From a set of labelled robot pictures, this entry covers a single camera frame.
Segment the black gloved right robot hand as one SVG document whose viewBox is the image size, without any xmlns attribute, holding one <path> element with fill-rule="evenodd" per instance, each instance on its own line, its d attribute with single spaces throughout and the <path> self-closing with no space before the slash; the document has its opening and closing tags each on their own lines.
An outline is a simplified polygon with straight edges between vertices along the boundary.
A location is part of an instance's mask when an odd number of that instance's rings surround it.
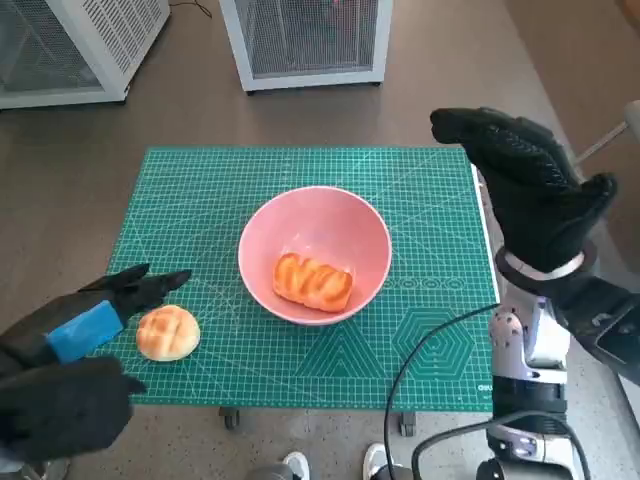
<svg viewBox="0 0 640 480">
<path fill-rule="evenodd" d="M 581 182 L 551 130 L 489 108 L 439 108 L 442 144 L 461 145 L 483 176 L 506 250 L 550 273 L 574 259 L 617 193 L 610 173 Z"/>
</svg>

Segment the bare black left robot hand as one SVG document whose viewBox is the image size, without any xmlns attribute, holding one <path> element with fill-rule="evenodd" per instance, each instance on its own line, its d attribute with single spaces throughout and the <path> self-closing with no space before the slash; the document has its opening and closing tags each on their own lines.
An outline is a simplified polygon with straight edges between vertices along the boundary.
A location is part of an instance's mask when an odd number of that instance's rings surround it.
<svg viewBox="0 0 640 480">
<path fill-rule="evenodd" d="M 3 372 L 66 364 L 124 331 L 131 317 L 162 305 L 191 277 L 190 270 L 149 275 L 139 264 L 57 297 L 1 334 Z"/>
</svg>

